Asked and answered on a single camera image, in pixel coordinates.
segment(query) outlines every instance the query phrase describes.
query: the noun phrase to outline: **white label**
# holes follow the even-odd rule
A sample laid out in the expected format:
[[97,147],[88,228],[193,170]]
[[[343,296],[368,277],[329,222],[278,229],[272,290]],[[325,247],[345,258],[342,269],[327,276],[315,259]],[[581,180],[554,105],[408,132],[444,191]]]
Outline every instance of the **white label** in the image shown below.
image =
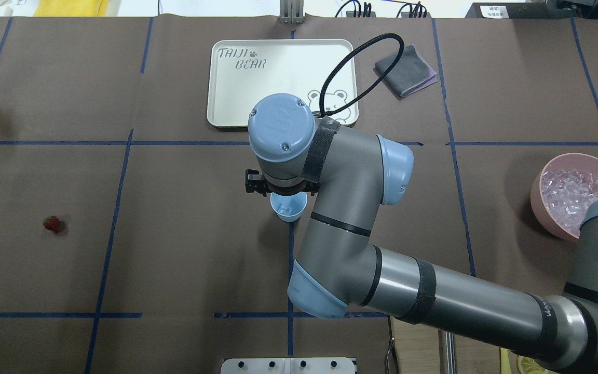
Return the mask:
[[504,5],[480,5],[484,18],[509,18]]

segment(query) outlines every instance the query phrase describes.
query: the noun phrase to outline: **lemon slice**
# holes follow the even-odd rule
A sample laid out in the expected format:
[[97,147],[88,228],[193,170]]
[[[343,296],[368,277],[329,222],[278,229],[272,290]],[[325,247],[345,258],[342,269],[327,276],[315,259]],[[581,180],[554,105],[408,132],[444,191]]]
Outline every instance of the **lemon slice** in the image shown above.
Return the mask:
[[534,359],[529,357],[518,356],[515,361],[518,366],[520,374],[548,374],[549,371],[544,369]]

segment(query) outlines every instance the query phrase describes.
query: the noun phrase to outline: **bowl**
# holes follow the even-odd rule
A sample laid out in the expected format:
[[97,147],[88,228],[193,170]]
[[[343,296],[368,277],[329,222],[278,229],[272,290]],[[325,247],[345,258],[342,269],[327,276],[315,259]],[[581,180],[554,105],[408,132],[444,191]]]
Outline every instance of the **bowl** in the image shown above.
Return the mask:
[[593,179],[598,180],[598,158],[583,153],[565,153],[548,161],[546,166],[541,169],[539,175],[532,184],[532,191],[529,194],[529,201],[532,205],[532,211],[539,223],[551,234],[560,239],[577,242],[578,235],[574,235],[560,226],[551,215],[546,201],[541,193],[543,181],[541,176],[547,171],[556,170],[577,170],[579,173],[592,173]]

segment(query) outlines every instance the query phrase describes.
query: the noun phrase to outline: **clear plastic crystal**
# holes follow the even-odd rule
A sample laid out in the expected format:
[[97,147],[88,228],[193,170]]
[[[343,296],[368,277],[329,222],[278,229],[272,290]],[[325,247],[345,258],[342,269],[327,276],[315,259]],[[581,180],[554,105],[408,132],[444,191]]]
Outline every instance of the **clear plastic crystal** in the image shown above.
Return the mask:
[[541,194],[558,225],[579,236],[589,206],[598,201],[598,180],[575,169],[547,170],[541,175]]

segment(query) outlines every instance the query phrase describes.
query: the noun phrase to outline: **cup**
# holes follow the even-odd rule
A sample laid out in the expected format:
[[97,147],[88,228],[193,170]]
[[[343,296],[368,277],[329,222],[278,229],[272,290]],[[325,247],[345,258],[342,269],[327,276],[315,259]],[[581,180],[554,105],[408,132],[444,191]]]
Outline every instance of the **cup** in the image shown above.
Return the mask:
[[294,222],[301,217],[301,213],[308,204],[308,194],[299,192],[292,196],[282,196],[275,193],[271,194],[271,208],[278,217],[285,222]]

